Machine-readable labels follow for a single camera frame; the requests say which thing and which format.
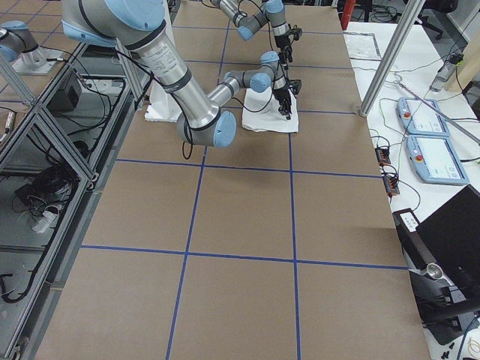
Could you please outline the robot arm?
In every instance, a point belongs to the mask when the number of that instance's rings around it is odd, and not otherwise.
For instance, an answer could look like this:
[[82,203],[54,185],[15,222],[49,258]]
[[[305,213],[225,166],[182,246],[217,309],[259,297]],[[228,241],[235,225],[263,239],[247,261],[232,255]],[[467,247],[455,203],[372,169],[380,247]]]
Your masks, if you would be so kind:
[[270,25],[280,52],[262,55],[257,70],[232,71],[213,91],[205,93],[167,35],[162,1],[63,1],[64,33],[76,41],[99,47],[123,44],[148,67],[162,89],[179,105],[177,131],[192,145],[225,148],[236,135],[236,118],[222,109],[240,89],[262,93],[271,89],[279,113],[291,114],[290,84],[284,70],[291,62],[290,36],[282,1],[266,1],[247,15],[236,1],[213,1],[233,21],[245,41]]
[[[240,38],[249,41],[264,26],[274,35],[280,63],[287,68],[292,59],[292,43],[302,36],[302,30],[287,22],[282,1],[254,4],[256,13],[241,9],[241,1],[203,1],[207,8],[217,9],[233,24]],[[154,36],[167,26],[165,1],[63,1],[62,27],[69,38],[84,44],[113,48],[120,31],[129,39],[133,35]],[[41,48],[29,27],[19,20],[1,24],[1,57],[15,62],[23,57],[31,69],[48,61],[60,61],[64,51],[49,55]]]

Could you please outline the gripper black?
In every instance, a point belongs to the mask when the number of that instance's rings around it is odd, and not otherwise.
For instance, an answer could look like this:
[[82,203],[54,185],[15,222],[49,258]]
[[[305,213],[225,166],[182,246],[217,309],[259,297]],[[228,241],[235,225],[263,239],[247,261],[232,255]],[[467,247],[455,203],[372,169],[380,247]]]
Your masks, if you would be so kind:
[[293,61],[292,35],[290,33],[276,35],[275,44],[279,51],[279,62],[284,71],[289,70],[289,64]]
[[286,120],[290,120],[291,112],[289,111],[289,109],[291,108],[291,105],[292,105],[290,89],[288,87],[274,88],[273,95],[280,105],[280,107],[278,108],[278,112]]

